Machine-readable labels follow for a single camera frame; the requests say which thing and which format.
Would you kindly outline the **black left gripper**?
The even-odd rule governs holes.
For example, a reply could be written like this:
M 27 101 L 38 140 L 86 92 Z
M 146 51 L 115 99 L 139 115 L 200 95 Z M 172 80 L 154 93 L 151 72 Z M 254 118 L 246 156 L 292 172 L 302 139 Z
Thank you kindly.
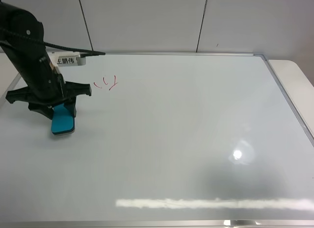
M 64 102 L 64 107 L 75 118 L 77 115 L 76 96 L 92 95 L 89 84 L 65 81 L 48 56 L 35 60 L 22 57 L 12 59 L 11 62 L 27 86 L 7 92 L 7 101 L 9 103 L 28 102 L 30 111 L 42 114 L 50 120 L 53 118 L 53 109 L 42 104 Z

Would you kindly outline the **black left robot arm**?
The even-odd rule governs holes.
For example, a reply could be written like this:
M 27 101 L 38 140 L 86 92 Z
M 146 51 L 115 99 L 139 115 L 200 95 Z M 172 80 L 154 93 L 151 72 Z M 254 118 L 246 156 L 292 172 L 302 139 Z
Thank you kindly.
M 52 119 L 54 107 L 64 106 L 76 117 L 78 95 L 91 95 L 89 84 L 65 81 L 52 63 L 43 41 L 44 27 L 30 12 L 1 2 L 0 46 L 26 87 L 8 91 L 6 100 L 28 103 L 31 111 Z

